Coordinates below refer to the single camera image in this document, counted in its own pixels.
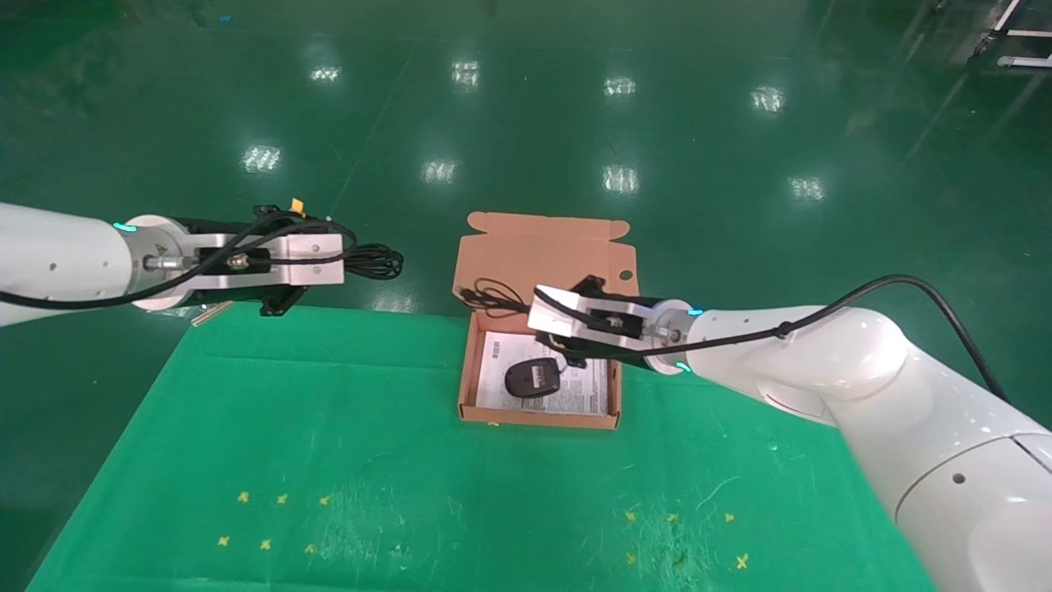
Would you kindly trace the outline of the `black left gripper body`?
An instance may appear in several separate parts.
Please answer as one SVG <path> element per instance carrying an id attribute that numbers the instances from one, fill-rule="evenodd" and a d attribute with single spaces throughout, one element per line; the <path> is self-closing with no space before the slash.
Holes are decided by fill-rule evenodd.
<path id="1" fill-rule="evenodd" d="M 244 234 L 245 237 L 262 237 L 277 231 L 284 225 L 284 218 L 274 216 L 256 217 L 249 222 L 230 222 L 210 219 L 193 219 L 173 217 L 171 222 L 187 234 L 227 234 L 229 237 Z"/>

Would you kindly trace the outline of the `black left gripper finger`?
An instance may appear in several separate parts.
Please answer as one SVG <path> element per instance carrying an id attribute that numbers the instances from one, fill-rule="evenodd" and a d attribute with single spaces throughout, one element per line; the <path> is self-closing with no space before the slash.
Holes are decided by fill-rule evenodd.
<path id="1" fill-rule="evenodd" d="M 262 286 L 260 317 L 284 317 L 308 290 L 308 286 L 286 284 Z"/>
<path id="2" fill-rule="evenodd" d="M 285 226 L 304 224 L 305 221 L 311 220 L 311 216 L 306 213 L 304 203 L 301 201 L 292 201 L 286 207 L 277 205 L 252 206 L 252 215 L 256 217 L 252 221 L 254 229 L 281 229 Z"/>

